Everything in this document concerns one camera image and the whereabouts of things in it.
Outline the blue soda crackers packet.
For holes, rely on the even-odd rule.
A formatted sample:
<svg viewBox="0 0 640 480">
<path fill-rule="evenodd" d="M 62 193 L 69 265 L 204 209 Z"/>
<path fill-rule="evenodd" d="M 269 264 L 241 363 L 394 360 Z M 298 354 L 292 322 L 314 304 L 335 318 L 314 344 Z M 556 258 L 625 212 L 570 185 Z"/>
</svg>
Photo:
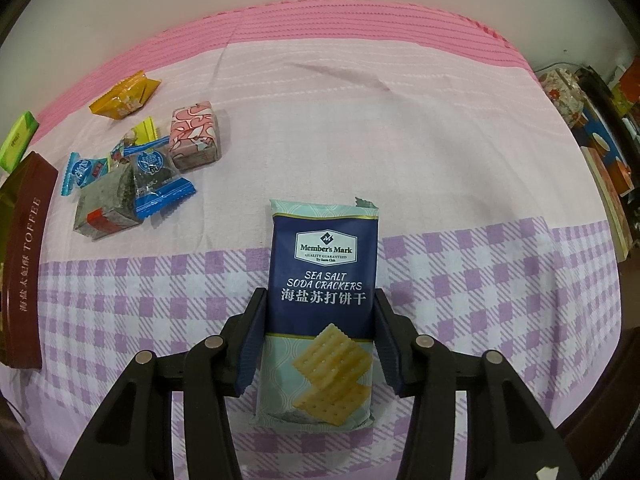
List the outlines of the blue soda crackers packet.
<svg viewBox="0 0 640 480">
<path fill-rule="evenodd" d="M 372 422 L 378 208 L 270 203 L 273 230 L 256 419 L 350 431 Z"/>
</svg>

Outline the grey seaweed snack packet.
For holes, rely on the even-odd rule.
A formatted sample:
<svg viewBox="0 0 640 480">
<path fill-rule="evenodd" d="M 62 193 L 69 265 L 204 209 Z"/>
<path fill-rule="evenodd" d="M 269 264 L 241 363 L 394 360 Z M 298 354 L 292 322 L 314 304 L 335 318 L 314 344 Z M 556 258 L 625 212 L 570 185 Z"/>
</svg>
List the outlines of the grey seaweed snack packet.
<svg viewBox="0 0 640 480">
<path fill-rule="evenodd" d="M 99 240 L 141 223 L 134 211 L 134 174 L 123 164 L 80 190 L 74 231 Z"/>
</svg>

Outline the blue candy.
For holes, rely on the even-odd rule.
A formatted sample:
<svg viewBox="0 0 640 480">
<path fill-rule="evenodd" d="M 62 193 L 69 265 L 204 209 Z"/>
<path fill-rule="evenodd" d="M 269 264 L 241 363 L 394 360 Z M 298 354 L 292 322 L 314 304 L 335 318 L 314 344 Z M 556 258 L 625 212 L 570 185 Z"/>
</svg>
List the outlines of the blue candy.
<svg viewBox="0 0 640 480">
<path fill-rule="evenodd" d="M 61 195 L 70 196 L 75 188 L 84 188 L 108 173 L 107 158 L 85 158 L 78 152 L 71 152 L 68 158 Z"/>
<path fill-rule="evenodd" d="M 124 149 L 134 176 L 134 212 L 140 220 L 196 193 L 172 161 L 168 144 L 169 138 L 164 136 Z"/>
</svg>

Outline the pink white cake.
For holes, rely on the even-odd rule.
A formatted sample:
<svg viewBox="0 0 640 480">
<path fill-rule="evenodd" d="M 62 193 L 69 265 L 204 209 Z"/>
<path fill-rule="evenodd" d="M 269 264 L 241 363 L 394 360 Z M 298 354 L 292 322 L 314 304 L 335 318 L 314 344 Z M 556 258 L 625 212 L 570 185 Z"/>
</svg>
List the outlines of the pink white cake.
<svg viewBox="0 0 640 480">
<path fill-rule="evenodd" d="M 168 152 L 180 171 L 189 171 L 220 159 L 218 120 L 209 101 L 174 110 Z"/>
</svg>

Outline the yellow clear candy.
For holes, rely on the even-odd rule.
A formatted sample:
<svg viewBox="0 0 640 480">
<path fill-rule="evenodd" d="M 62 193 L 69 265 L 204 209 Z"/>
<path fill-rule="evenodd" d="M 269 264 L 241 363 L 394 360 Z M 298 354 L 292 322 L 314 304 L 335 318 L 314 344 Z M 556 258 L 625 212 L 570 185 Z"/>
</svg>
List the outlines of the yellow clear candy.
<svg viewBox="0 0 640 480">
<path fill-rule="evenodd" d="M 142 120 L 134 128 L 126 132 L 110 151 L 112 162 L 119 162 L 124 157 L 126 148 L 139 146 L 158 139 L 157 128 L 151 116 Z"/>
</svg>

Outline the yellow orange snack packet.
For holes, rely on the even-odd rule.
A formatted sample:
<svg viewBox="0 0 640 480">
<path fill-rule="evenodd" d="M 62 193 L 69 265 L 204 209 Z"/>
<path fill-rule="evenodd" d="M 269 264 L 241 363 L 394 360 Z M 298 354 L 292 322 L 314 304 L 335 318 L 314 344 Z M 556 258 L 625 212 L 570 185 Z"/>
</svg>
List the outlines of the yellow orange snack packet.
<svg viewBox="0 0 640 480">
<path fill-rule="evenodd" d="M 144 107 L 159 86 L 160 80 L 139 70 L 96 99 L 89 110 L 93 115 L 121 120 Z"/>
</svg>

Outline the pink purple checked tablecloth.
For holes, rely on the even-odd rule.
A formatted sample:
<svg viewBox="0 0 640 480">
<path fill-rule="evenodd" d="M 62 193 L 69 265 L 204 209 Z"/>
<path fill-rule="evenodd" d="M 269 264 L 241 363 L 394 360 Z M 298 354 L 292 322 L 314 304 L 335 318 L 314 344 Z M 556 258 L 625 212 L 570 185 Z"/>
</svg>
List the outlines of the pink purple checked tablecloth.
<svg viewBox="0 0 640 480">
<path fill-rule="evenodd" d="M 270 200 L 380 211 L 378 286 L 449 348 L 500 350 L 559 424 L 620 339 L 606 214 L 584 155 L 525 58 L 468 18 L 408 4 L 298 0 L 221 13 L 146 40 L 39 116 L 58 168 L 134 124 L 90 103 L 144 70 L 143 116 L 207 101 L 218 162 L 194 196 L 88 240 L 53 196 L 40 257 L 43 366 L 2 370 L 51 474 L 134 354 L 184 350 L 266 284 Z"/>
</svg>

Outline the gold toffee tin box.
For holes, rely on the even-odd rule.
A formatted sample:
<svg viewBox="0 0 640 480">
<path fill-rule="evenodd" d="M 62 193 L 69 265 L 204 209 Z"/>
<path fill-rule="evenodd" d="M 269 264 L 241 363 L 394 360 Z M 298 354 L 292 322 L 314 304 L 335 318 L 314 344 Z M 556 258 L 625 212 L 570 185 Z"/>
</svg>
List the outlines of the gold toffee tin box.
<svg viewBox="0 0 640 480">
<path fill-rule="evenodd" d="M 12 368 L 42 367 L 39 263 L 57 177 L 50 162 L 31 152 L 1 187 L 1 363 Z"/>
</svg>

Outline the green tissue pack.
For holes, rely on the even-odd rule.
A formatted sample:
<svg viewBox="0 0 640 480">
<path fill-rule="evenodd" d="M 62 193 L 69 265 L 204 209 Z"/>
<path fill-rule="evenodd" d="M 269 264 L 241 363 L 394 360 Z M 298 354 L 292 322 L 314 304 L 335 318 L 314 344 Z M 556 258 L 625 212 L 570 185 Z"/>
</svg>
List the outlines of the green tissue pack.
<svg viewBox="0 0 640 480">
<path fill-rule="evenodd" d="M 31 112 L 25 112 L 14 122 L 0 150 L 0 166 L 10 174 L 21 162 L 32 137 L 39 127 L 39 122 Z"/>
</svg>

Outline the stack of books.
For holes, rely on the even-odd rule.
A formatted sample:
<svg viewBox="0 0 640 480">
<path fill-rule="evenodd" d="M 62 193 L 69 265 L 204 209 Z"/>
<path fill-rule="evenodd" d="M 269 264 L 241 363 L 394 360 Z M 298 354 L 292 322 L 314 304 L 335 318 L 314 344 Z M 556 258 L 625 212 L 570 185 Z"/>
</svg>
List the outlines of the stack of books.
<svg viewBox="0 0 640 480">
<path fill-rule="evenodd" d="M 590 66 L 556 62 L 535 72 L 570 127 L 596 181 L 616 258 L 639 246 L 639 111 Z"/>
</svg>

